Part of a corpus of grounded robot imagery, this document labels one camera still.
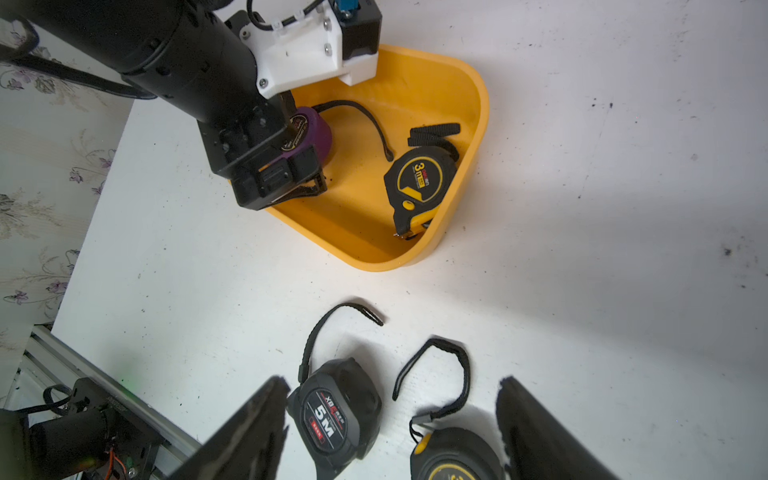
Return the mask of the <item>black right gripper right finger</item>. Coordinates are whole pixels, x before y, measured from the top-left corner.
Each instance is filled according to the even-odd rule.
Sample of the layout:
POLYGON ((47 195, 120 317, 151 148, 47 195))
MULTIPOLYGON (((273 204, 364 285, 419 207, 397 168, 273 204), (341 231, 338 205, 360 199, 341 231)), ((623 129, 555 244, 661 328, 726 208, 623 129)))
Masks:
POLYGON ((500 381, 496 418, 512 479, 614 479, 513 376, 500 381))

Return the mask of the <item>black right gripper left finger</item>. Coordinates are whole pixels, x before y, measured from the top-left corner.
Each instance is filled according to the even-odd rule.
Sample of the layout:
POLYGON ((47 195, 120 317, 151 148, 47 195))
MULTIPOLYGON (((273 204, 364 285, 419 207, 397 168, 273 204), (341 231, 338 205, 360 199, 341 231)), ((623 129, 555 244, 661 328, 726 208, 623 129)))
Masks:
POLYGON ((288 394, 284 378, 270 377, 171 477, 274 479, 287 436, 288 394))

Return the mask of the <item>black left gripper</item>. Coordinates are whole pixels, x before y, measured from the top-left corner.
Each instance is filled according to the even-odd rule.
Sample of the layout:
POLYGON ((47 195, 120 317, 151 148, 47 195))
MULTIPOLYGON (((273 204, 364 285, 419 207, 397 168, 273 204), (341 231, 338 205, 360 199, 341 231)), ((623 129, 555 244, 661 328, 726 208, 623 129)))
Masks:
POLYGON ((298 108, 287 92, 226 128, 198 124, 212 173, 230 182, 240 207, 259 211, 327 190, 325 165, 313 147, 279 159, 296 135, 291 117, 298 108))

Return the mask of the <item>purple tape measure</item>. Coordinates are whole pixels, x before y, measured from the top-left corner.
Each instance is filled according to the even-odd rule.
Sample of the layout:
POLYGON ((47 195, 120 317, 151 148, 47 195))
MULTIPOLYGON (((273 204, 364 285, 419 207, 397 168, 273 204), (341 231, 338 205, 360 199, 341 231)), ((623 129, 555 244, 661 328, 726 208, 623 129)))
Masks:
POLYGON ((373 123, 380 137, 385 159, 388 162, 394 160, 394 153, 375 116, 362 104, 352 100, 332 100, 313 107, 299 107, 291 117, 291 125, 295 128, 296 135, 283 144, 279 159, 288 158, 313 147, 320 164, 326 165, 330 161, 332 132, 329 124, 321 117, 321 113, 337 107, 351 107, 366 116, 373 123))

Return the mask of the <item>black yellow tape measure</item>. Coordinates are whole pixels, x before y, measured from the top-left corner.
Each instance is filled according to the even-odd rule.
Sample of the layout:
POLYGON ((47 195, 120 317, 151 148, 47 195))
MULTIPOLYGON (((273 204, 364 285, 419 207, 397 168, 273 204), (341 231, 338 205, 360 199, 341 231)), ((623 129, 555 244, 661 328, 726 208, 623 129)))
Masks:
POLYGON ((461 427, 437 428, 418 432, 417 425, 431 424, 459 412, 467 403, 471 387, 471 367, 463 346, 440 337, 431 337, 399 371, 391 397, 397 400, 415 364, 431 347, 456 357, 462 367, 462 390, 459 396, 442 407, 426 410, 409 420, 408 429, 415 447, 410 455, 413 479, 503 479, 504 468, 493 448, 478 434, 461 427))
POLYGON ((460 132, 455 122, 410 130, 410 149, 384 175, 396 237, 410 240, 428 229, 457 173, 460 154, 449 138, 460 132))

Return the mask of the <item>black grey tape measure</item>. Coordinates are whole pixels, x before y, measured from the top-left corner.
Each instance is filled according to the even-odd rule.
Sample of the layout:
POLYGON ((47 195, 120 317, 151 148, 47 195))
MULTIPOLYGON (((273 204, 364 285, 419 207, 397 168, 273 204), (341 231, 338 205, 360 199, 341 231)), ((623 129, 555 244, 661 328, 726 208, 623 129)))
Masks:
POLYGON ((298 369, 298 387, 288 396, 287 413, 312 457, 319 479, 337 478, 363 459, 381 426, 381 396, 370 375, 352 357, 334 359, 314 369, 311 355, 322 327, 342 307, 356 310, 382 326, 368 307, 344 302, 326 312, 311 330, 298 369))

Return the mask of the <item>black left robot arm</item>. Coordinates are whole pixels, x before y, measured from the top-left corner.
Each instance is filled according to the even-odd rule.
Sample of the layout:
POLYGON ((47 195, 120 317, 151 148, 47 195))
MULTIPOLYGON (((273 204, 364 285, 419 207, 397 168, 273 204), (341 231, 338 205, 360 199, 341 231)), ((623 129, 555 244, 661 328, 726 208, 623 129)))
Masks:
MULTIPOLYGON (((1 46, 1 62, 116 96, 161 98, 198 121, 212 172, 231 182, 241 207, 261 210, 327 190, 325 146, 296 128, 291 88, 261 74, 268 66, 218 10, 231 1, 1 1, 1 18, 26 39, 1 46), (118 84, 34 55, 40 26, 101 62, 118 84)), ((275 479, 286 431, 287 384, 270 378, 171 479, 275 479)), ((74 425, 33 427, 32 407, 1 409, 1 477, 63 479, 113 468, 114 407, 95 407, 74 425)))

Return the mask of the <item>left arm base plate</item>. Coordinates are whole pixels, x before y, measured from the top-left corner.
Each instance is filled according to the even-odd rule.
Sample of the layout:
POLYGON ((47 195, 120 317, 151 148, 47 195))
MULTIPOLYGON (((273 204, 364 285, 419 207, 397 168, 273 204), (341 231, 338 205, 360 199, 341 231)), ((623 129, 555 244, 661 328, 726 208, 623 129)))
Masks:
POLYGON ((90 378, 1 411, 3 479, 149 479, 164 439, 90 378))

